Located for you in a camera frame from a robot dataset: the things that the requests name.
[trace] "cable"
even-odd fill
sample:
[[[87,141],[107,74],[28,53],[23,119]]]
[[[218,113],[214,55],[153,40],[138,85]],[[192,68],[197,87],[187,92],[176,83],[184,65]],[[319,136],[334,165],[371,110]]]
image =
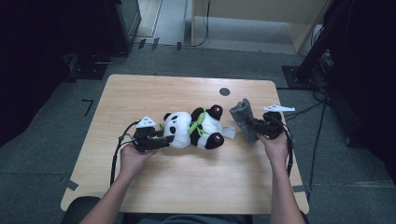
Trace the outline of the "cable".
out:
[[[132,141],[124,142],[124,143],[121,144],[121,146],[130,144],[130,143],[132,143]]]
[[[314,107],[316,107],[316,106],[318,106],[318,105],[321,105],[321,104],[323,104],[323,102],[319,102],[319,103],[317,103],[317,104],[315,104],[315,105],[309,106],[308,108],[306,108],[306,109],[304,109],[304,110],[302,110],[302,111],[300,111],[300,112],[293,113],[293,114],[289,114],[289,115],[285,115],[285,117],[293,116],[293,117],[290,118],[290,119],[286,119],[286,121],[289,121],[289,120],[291,120],[291,119],[295,119],[295,118],[297,118],[297,116],[299,116],[299,115],[301,115],[301,114],[303,114],[303,113],[306,113],[306,112],[308,112],[309,110],[311,110],[312,108],[314,108]]]
[[[286,124],[284,124],[283,122],[281,122],[275,118],[272,118],[271,116],[267,116],[265,114],[263,114],[263,117],[267,118],[267,119],[274,120],[282,128],[282,131],[285,133],[286,138],[288,139],[289,161],[288,161],[287,170],[288,170],[288,175],[290,176],[291,167],[293,166],[293,149],[294,149],[291,131],[290,131],[289,127],[286,126]]]
[[[138,45],[140,45],[140,43],[133,43],[132,44],[132,46],[138,46]],[[153,43],[145,43],[145,46],[146,45],[149,45],[149,46],[151,46],[151,45],[154,45]],[[159,47],[170,47],[170,48],[174,48],[176,45],[170,45],[170,44],[157,44],[157,46],[158,46],[158,48]],[[198,45],[196,45],[196,46],[185,46],[185,45],[183,45],[182,46],[183,48],[196,48],[196,47],[199,47]]]
[[[119,154],[119,150],[120,150],[122,145],[127,144],[127,143],[123,143],[122,144],[122,141],[123,141],[125,135],[128,135],[128,131],[132,128],[132,126],[136,125],[138,122],[139,121],[135,121],[132,124],[130,124],[125,129],[125,131],[123,132],[122,136],[119,137],[119,143],[117,144],[116,151],[115,151],[114,156],[113,156],[113,162],[111,164],[110,185],[112,185],[114,183],[114,177],[115,177],[115,173],[116,173],[116,164],[117,164],[117,155]]]
[[[314,46],[315,42],[317,42],[318,36],[322,33],[323,31],[323,26],[320,27],[320,29],[317,31],[317,33],[314,36],[314,32],[311,34],[311,47]]]
[[[319,88],[326,88],[328,82],[325,79],[327,73],[332,68],[332,56],[329,51],[326,50],[320,59],[315,61],[314,69],[311,73],[310,81],[317,85]]]
[[[318,128],[318,132],[317,132],[317,137],[315,139],[315,144],[314,144],[314,152],[312,153],[311,174],[309,175],[309,182],[308,182],[309,192],[307,194],[308,203],[309,203],[309,199],[311,197],[311,192],[312,192],[312,180],[314,179],[314,168],[315,168],[315,160],[316,160],[316,155],[317,155],[318,140],[319,140],[320,131],[321,131],[322,123],[323,123],[325,108],[326,108],[326,104],[323,104],[323,108],[322,108],[322,112],[321,112],[321,116],[320,116],[319,128]]]
[[[125,53],[125,52],[122,52],[122,53],[123,53],[122,57],[121,57],[120,59],[114,61],[114,62],[108,62],[108,63],[94,62],[94,63],[98,63],[98,64],[113,64],[113,63],[119,63],[119,62],[122,61],[122,59],[124,59],[125,56],[126,56],[126,53]]]
[[[204,11],[204,4],[203,4],[202,0],[201,0],[201,4],[202,4],[203,11]],[[209,11],[210,11],[210,0],[207,1],[206,22],[205,22],[205,17],[204,16],[202,17],[203,22],[204,22],[204,27],[206,29],[206,34],[204,36],[204,39],[201,41],[200,44],[193,45],[191,47],[194,47],[194,48],[201,47],[207,40],[209,40],[209,42],[210,42],[210,39],[209,39]]]

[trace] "wooden table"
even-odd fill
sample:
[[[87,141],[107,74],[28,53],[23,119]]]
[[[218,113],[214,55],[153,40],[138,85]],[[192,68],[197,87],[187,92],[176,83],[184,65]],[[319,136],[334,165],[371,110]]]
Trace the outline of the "wooden table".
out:
[[[230,94],[221,95],[221,88],[227,88]],[[196,107],[218,104],[224,109],[222,126],[235,127],[235,139],[225,138],[224,145],[213,150],[193,146],[161,149],[133,181],[121,211],[269,214],[272,174],[264,146],[261,142],[247,144],[229,113],[244,97],[249,99],[258,119],[263,106],[279,104],[271,81],[112,75],[71,176],[78,188],[65,191],[62,209],[66,210],[77,197],[105,194],[118,137],[130,123],[146,115],[163,123],[167,112],[192,112]],[[303,184],[297,162],[290,180],[293,186]],[[295,196],[300,209],[307,213],[305,193],[295,192]]]
[[[206,17],[207,1],[192,1],[192,44],[195,36],[195,17],[200,17],[199,21],[202,20],[201,17]],[[301,52],[331,2],[331,0],[210,0],[209,17],[285,22],[295,51]]]

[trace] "human arm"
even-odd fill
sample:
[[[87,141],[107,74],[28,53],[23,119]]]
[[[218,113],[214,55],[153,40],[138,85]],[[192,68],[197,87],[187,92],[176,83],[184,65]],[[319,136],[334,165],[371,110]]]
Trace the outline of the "human arm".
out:
[[[273,140],[261,134],[258,137],[265,145],[273,173],[271,223],[304,223],[286,168],[289,154],[286,135],[282,133]]]
[[[155,153],[157,150],[142,154],[131,144],[122,148],[119,176],[81,223],[114,223],[132,180],[143,168],[145,162]]]

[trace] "panda ear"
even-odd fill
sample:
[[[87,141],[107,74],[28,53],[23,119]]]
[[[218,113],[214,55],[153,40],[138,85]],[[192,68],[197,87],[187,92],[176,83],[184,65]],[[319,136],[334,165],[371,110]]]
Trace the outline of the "panda ear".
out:
[[[163,117],[163,120],[166,120],[169,117],[169,115],[171,115],[171,113],[166,113],[165,116]]]

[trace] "black circle sticker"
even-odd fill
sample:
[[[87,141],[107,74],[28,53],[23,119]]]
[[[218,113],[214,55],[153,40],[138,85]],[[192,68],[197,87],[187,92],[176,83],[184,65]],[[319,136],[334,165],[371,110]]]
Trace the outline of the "black circle sticker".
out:
[[[230,90],[228,90],[227,88],[221,88],[220,94],[223,96],[228,96],[228,95],[230,95]]]

